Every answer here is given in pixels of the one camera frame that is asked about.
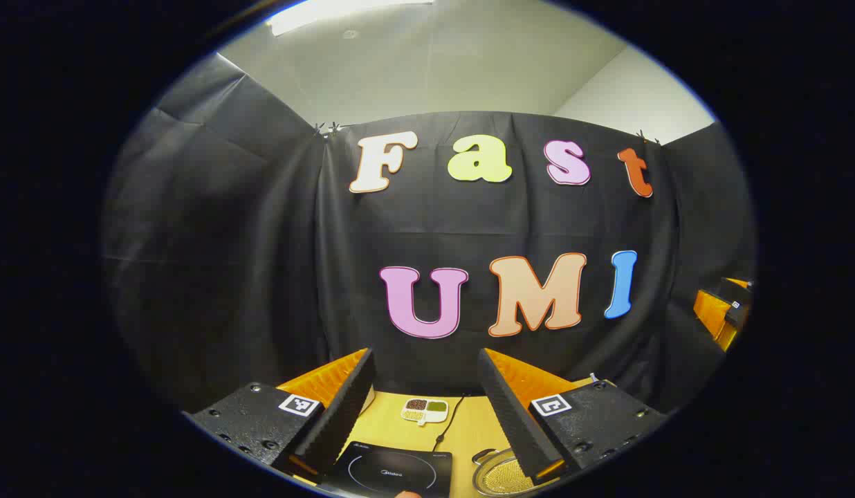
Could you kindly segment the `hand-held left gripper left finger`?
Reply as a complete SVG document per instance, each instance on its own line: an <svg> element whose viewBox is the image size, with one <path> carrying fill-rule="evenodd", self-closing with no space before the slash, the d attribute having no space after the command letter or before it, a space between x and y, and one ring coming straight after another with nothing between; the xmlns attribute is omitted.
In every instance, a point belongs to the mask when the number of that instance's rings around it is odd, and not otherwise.
<svg viewBox="0 0 855 498"><path fill-rule="evenodd" d="M362 348L278 387L247 382L186 416L244 457L322 478L348 441L374 378L373 350Z"/></svg>

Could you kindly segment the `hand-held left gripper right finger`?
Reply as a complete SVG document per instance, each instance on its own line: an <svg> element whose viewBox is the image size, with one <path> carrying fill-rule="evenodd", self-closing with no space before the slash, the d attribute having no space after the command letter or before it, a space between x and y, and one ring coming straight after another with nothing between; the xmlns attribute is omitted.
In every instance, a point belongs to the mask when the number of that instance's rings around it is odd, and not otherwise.
<svg viewBox="0 0 855 498"><path fill-rule="evenodd" d="M610 380L568 381L488 348L477 356L477 375L514 456L535 484L586 472L667 422L667 415Z"/></svg>

